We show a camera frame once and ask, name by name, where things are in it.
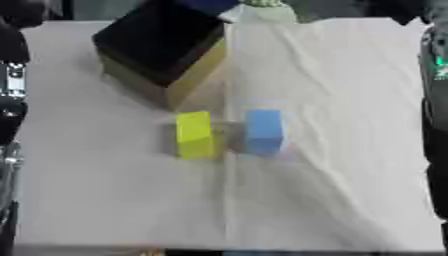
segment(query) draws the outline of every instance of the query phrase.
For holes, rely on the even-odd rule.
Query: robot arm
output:
[[[0,255],[12,255],[18,202],[16,177],[22,159],[14,141],[28,110],[25,74],[30,55],[20,29],[43,22],[45,7],[26,0],[0,0]]]

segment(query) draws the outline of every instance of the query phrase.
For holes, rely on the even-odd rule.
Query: box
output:
[[[93,37],[105,72],[176,109],[226,55],[224,24],[174,0],[150,0]]]

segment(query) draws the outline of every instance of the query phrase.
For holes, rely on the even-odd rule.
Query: yellow box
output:
[[[178,114],[176,127],[176,139],[181,158],[212,158],[215,156],[209,112]]]

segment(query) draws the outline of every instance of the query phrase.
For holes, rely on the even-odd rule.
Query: blue cube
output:
[[[252,110],[246,114],[246,153],[267,156],[277,153],[283,142],[280,111]]]

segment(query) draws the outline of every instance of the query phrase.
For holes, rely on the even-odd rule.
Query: wooden block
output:
[[[255,155],[277,153],[283,142],[280,111],[252,110],[246,115],[246,152]]]
[[[208,112],[178,114],[176,127],[179,156],[182,159],[215,156],[210,114]]]

